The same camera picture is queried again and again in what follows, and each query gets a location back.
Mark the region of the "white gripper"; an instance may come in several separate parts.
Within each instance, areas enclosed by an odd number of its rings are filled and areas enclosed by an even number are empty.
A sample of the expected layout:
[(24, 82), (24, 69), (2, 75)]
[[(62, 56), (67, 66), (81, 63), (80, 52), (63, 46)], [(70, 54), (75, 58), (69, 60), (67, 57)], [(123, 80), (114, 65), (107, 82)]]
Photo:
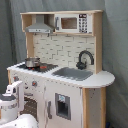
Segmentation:
[(6, 93), (4, 94), (4, 109), (14, 109), (20, 112), (24, 109), (24, 89), (23, 82), (16, 81), (7, 86)]

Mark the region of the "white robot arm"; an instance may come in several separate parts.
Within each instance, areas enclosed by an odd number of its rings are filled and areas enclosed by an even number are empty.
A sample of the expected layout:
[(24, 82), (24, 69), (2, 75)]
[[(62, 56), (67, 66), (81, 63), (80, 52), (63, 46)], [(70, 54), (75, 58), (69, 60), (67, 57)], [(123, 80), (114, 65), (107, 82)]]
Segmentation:
[(22, 114), (24, 109), (23, 82), (16, 81), (0, 94), (0, 128), (38, 128), (31, 114)]

